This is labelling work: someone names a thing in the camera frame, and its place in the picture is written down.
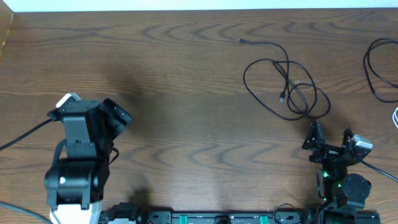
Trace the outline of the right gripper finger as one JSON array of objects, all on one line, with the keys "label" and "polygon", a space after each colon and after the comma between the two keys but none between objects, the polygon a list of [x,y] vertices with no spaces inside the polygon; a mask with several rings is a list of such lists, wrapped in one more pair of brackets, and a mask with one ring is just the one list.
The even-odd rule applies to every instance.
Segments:
[{"label": "right gripper finger", "polygon": [[315,151],[325,143],[325,135],[318,120],[311,123],[310,131],[302,144],[302,149]]},{"label": "right gripper finger", "polygon": [[353,141],[351,138],[353,138],[353,137],[354,137],[354,134],[353,134],[351,128],[345,129],[344,133],[343,133],[342,146],[352,146]]}]

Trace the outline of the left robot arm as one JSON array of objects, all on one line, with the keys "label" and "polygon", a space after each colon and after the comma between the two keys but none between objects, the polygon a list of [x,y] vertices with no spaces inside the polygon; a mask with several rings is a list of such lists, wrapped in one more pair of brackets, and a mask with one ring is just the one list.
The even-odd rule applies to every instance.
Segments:
[{"label": "left robot arm", "polygon": [[113,141],[132,121],[131,115],[109,98],[73,97],[48,112],[63,123],[65,139],[55,148],[44,177],[52,223],[98,223],[104,186],[110,175]]}]

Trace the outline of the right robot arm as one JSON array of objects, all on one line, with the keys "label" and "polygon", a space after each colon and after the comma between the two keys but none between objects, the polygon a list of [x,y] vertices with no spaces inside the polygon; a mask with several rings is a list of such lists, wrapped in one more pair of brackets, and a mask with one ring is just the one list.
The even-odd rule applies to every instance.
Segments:
[{"label": "right robot arm", "polygon": [[312,151],[309,161],[321,164],[317,172],[318,196],[324,204],[316,212],[317,223],[358,223],[358,212],[365,208],[371,183],[348,167],[360,163],[373,148],[372,142],[350,128],[344,130],[341,146],[326,143],[319,121],[311,123],[302,149]]}]

